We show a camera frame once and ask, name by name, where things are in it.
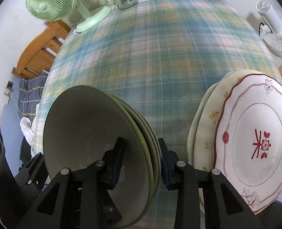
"stack of bowls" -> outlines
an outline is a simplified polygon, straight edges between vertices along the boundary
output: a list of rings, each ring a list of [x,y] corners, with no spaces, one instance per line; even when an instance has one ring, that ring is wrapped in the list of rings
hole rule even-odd
[[[62,168],[88,167],[126,141],[119,183],[109,194],[129,227],[146,213],[161,173],[157,138],[144,117],[120,98],[87,85],[64,91],[53,103],[44,126],[44,158],[52,179]]]

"metal pin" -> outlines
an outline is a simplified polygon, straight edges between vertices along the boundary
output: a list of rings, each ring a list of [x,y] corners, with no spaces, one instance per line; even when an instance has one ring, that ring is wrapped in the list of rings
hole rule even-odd
[[[220,174],[220,170],[219,169],[213,169],[212,174],[218,176]]]
[[[105,164],[105,162],[103,160],[98,160],[96,161],[96,166],[101,167]]]
[[[63,169],[60,171],[60,173],[61,173],[62,175],[66,175],[66,174],[69,173],[69,169],[68,169],[68,168],[63,168]]]
[[[104,209],[106,213],[111,213],[113,210],[112,206],[109,206],[109,205],[105,206]]]
[[[180,161],[177,162],[177,165],[179,167],[184,167],[186,165],[186,162],[180,160]]]

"white fan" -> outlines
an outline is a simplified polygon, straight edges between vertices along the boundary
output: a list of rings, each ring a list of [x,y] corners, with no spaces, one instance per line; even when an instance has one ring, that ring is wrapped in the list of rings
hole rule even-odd
[[[274,55],[282,58],[282,11],[274,10],[265,0],[259,1],[256,8],[267,23],[261,23],[260,38]]]

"white plate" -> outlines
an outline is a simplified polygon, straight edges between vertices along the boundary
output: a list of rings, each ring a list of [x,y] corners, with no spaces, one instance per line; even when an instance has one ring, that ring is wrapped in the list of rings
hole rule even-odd
[[[204,171],[210,171],[213,168],[214,135],[222,105],[232,86],[245,75],[251,73],[261,72],[255,70],[235,71],[220,81],[218,86],[212,91],[203,108],[197,127],[194,146],[194,168]]]
[[[282,85],[250,74],[227,96],[215,133],[214,167],[252,211],[282,191]]]
[[[153,169],[141,131],[118,101],[86,85],[64,91],[44,125],[44,158],[53,178],[62,168],[75,171],[102,159],[118,137],[127,147],[119,183],[108,192],[122,214],[116,227],[128,227],[141,219],[152,198]]]

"wooden headboard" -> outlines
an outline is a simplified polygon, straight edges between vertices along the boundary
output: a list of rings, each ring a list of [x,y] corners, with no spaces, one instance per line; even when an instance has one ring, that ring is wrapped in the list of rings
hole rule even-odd
[[[63,21],[46,22],[46,24],[48,27],[25,48],[12,74],[28,79],[41,74],[42,70],[51,69],[55,56],[46,48],[57,54],[62,43],[56,36],[65,40],[71,29]]]

